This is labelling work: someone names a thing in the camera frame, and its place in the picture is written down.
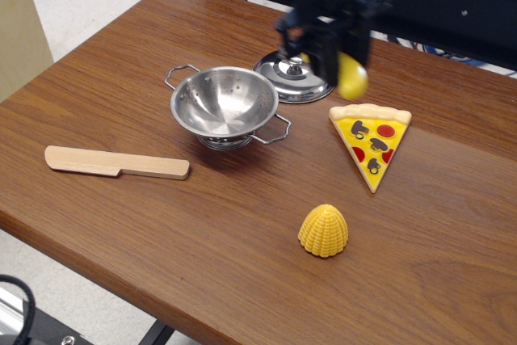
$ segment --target yellow lemon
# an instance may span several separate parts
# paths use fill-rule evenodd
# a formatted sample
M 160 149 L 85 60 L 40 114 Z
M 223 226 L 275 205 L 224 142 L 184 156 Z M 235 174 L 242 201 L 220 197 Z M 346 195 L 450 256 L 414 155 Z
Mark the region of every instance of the yellow lemon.
M 366 69 L 354 58 L 339 52 L 338 93 L 347 100 L 363 97 L 368 88 Z
M 310 58 L 307 54 L 305 53 L 300 53 L 300 57 L 301 57 L 301 60 L 305 63 L 305 64 L 310 64 Z

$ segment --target knife handle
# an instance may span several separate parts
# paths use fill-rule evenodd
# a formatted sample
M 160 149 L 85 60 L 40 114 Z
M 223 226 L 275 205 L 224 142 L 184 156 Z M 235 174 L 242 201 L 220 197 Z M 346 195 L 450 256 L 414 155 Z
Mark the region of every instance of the knife handle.
M 45 160 L 53 170 L 117 177 L 121 173 L 185 179 L 189 161 L 50 145 Z

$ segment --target colander handle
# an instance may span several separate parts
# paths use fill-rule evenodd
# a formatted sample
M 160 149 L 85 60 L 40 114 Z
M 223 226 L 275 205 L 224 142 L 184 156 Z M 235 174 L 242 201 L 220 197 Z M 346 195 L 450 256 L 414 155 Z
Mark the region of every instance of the colander handle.
M 256 135 L 250 135 L 250 137 L 261 142 L 263 145 L 270 145 L 271 143 L 275 143 L 276 141 L 281 141 L 282 139 L 285 139 L 286 137 L 288 137 L 289 129 L 291 128 L 291 122 L 289 120 L 287 120 L 285 117 L 280 116 L 278 113 L 275 113 L 275 116 L 288 124 L 288 126 L 285 128 L 284 135 L 282 135 L 281 137 L 276 137 L 275 139 L 271 139 L 270 141 L 265 141 L 265 140 L 257 137 Z
M 175 72 L 176 70 L 181 70 L 181 69 L 186 69 L 186 68 L 192 68 L 196 72 L 200 72 L 200 70 L 197 69 L 194 65 L 186 64 L 186 65 L 176 66 L 175 68 L 172 68 L 171 70 L 169 70 L 169 74 L 167 74 L 167 77 L 165 77 L 165 80 L 163 80 L 163 82 L 167 86 L 171 87 L 172 90 L 176 90 L 176 88 L 169 82 L 169 78 L 172 75 L 172 73 Z

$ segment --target yellow corn cob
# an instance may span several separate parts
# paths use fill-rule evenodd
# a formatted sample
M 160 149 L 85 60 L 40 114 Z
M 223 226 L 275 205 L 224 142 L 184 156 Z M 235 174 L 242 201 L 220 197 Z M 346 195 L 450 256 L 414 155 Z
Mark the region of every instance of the yellow corn cob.
M 305 218 L 298 239 L 305 250 L 313 255 L 322 258 L 334 256 L 347 244 L 347 222 L 334 206 L 319 205 Z

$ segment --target black cable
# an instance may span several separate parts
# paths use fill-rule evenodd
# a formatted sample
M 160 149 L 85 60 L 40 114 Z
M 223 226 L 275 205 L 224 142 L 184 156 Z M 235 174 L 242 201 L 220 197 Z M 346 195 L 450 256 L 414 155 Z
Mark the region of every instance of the black cable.
M 386 36 L 386 39 L 388 40 L 388 42 L 392 42 L 394 44 L 401 44 L 401 41 L 398 40 L 398 38 L 396 36 L 392 36 L 392 35 L 388 34 Z
M 34 299 L 34 295 L 32 294 L 29 286 L 14 276 L 0 274 L 0 282 L 11 283 L 20 287 L 27 296 L 27 319 L 25 319 L 22 330 L 19 332 L 15 343 L 13 343 L 13 345 L 27 345 L 29 331 L 31 331 L 32 323 L 34 322 L 34 316 L 36 315 L 36 300 Z

